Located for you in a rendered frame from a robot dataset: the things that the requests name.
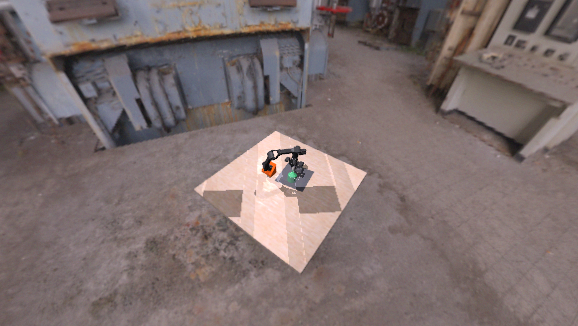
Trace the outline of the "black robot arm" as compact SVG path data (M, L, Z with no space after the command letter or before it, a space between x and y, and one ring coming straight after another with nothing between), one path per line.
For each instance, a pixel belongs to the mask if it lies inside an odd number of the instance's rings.
M277 151L277 156L274 156L274 152L273 151ZM289 148L289 149L278 149L278 150L271 150L267 152L267 158L264 162L262 162L262 166L263 166L263 170L264 171L271 171L272 169L272 165L270 165L270 162L277 159L280 155L284 155L284 154L292 154L293 157L298 157L298 155L305 155L306 154L306 149L301 149L300 146L295 146L293 148ZM289 165L291 166L295 166L297 164L297 160L291 158Z

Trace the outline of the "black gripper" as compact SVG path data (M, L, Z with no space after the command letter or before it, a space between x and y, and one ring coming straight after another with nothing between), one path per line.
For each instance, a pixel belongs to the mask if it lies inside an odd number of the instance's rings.
M302 166L304 165L304 162L302 162L302 161L299 162L299 161L298 161L298 157L293 157L293 156L292 156L291 158L297 160L297 164L295 165L295 169L296 169L297 166L302 167ZM286 158L285 158L285 162L288 162L288 161L290 162L291 158L290 158L290 157L286 157Z

